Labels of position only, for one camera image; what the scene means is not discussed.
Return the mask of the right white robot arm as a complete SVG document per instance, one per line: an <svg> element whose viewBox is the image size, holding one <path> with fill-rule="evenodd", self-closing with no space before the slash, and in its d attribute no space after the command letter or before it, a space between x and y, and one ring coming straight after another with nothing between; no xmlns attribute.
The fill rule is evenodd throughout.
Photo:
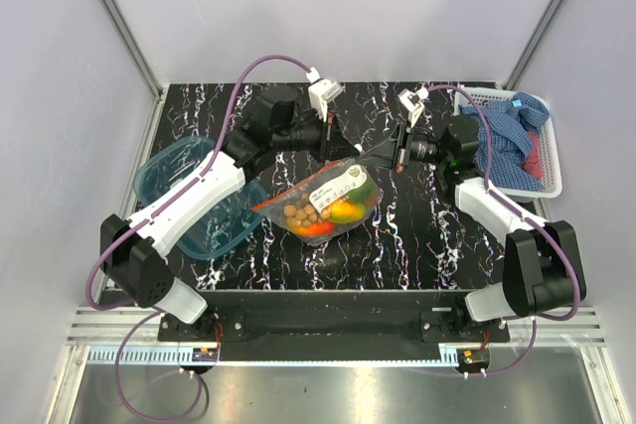
<svg viewBox="0 0 636 424"><path fill-rule="evenodd" d="M400 123L388 139L359 158L366 166L395 172L411 162L434 166L437 190L503 245L502 280L468 293L462 310L451 316L452 332L467 342L496 319L568 320L586 294L573 227L527 211L486 180L474 163L478 134L478 123L465 115L453 117L437 139Z"/></svg>

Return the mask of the fake brown longan cluster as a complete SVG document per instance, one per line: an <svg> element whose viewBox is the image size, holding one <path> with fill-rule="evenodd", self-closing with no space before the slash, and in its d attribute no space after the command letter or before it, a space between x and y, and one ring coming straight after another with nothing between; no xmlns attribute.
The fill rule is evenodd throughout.
<svg viewBox="0 0 636 424"><path fill-rule="evenodd" d="M315 208L309 202L309 195L303 193L299 199L293 200L283 207L286 225L292 230L302 221L320 221Z"/></svg>

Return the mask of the fake green yellow lime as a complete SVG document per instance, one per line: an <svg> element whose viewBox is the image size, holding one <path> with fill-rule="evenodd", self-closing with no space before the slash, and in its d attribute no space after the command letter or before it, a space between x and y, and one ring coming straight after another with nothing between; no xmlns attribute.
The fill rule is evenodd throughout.
<svg viewBox="0 0 636 424"><path fill-rule="evenodd" d="M347 202L362 204L368 209L374 208L379 199L379 189L374 180L371 178L367 178L360 187L352 189L345 196L345 200Z"/></svg>

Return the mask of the clear zip top bag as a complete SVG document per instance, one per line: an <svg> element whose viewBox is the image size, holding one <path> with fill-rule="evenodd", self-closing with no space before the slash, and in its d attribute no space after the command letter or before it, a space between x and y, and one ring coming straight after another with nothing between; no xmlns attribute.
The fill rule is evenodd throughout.
<svg viewBox="0 0 636 424"><path fill-rule="evenodd" d="M367 208L366 216L360 221L347 224L335 223L335 231L329 235L308 237L294 233L285 223L283 207L293 200L299 199L303 193L306 193L309 195L309 202L319 215L319 220L328 221L321 216L321 211L335 202L345 201L346 194L352 189L360 187L367 178L374 180L367 168L353 159L331 162L309 178L294 185L291 189L252 209L279 227L298 236L305 243L317 246L356 228L373 214L383 198L383 192L376 181L374 180L380 193L380 199L376 206L372 209Z"/></svg>

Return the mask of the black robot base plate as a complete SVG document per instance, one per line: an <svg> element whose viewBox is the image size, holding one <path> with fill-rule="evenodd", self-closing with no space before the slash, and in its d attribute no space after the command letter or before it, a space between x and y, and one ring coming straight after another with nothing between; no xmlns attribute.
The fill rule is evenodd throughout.
<svg viewBox="0 0 636 424"><path fill-rule="evenodd" d="M221 340L229 362L443 362L442 345L506 344L499 321L465 327L462 291L211 291L199 329L161 319L161 342Z"/></svg>

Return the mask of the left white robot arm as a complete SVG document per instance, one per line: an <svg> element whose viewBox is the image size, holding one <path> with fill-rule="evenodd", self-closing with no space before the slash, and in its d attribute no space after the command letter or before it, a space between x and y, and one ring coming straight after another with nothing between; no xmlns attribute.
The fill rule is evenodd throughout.
<svg viewBox="0 0 636 424"><path fill-rule="evenodd" d="M265 88L177 186L127 219L112 215L102 223L98 268L135 305L170 314L189 338L206 339L215 317L203 296L170 270L165 257L214 206L272 166L279 152L308 151L321 162L357 156L329 109L341 92L340 84L318 81L308 89L309 109L299 111L294 89Z"/></svg>

